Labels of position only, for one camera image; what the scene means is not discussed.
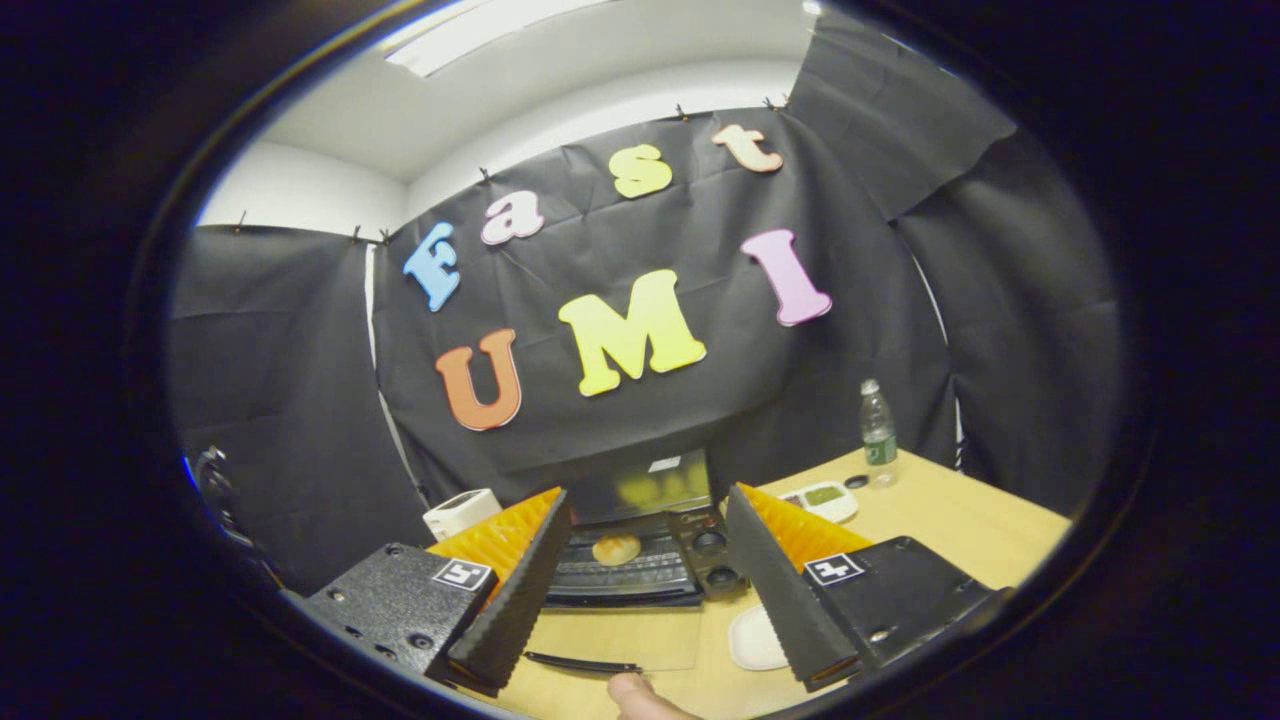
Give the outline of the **white divided condiment dish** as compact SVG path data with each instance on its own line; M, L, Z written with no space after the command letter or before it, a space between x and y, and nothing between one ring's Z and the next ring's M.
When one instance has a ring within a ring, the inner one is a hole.
M794 489L781 495L781 498L835 524L850 521L859 511L859 502L852 492L844 483L836 482Z

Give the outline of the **black electric oven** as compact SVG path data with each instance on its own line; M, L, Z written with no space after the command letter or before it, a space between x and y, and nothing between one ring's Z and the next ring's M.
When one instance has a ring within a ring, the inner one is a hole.
M581 673L692 667L703 605L745 585L730 564L704 452L584 459L540 478L567 491L573 529L527 653ZM632 562L603 568L591 546L618 533L639 537L643 550Z

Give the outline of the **white toaster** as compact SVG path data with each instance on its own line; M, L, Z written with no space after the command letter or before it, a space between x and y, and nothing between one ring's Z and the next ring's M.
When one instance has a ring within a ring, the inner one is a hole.
M447 541L502 511L490 488L470 489L429 509L422 521L435 542Z

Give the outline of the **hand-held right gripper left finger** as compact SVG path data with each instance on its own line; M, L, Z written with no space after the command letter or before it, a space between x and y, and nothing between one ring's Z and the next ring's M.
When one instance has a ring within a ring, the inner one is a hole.
M570 532L566 493L553 487L426 550L387 544L306 605L384 659L494 697L532 633Z

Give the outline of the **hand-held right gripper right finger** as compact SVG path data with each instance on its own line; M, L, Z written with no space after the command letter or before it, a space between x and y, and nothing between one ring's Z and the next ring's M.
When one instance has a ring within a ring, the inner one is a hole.
M1001 606L998 591L908 536L872 543L744 484L724 515L731 562L809 691L868 687L918 650L983 628Z

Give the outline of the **black backdrop cloth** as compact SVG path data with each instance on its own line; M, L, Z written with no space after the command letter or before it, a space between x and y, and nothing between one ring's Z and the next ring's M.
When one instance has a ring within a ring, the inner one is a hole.
M696 448L721 483L801 471L861 446L867 379L901 448L1070 516L1114 451L1125 297L1038 137L831 9L782 111L581 138L385 247L196 228L170 398L301 594L474 487Z

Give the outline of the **clear plastic water bottle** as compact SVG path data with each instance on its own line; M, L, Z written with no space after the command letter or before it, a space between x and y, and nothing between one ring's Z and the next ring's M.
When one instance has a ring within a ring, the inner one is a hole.
M861 383L860 432L874 487L892 486L897 479L897 434L893 416L877 379Z

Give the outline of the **white rectangular plate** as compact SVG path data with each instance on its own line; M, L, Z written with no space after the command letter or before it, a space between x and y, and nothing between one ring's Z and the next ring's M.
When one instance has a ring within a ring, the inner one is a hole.
M728 626L730 659L751 673L765 673L788 666L768 612L762 603L740 612Z

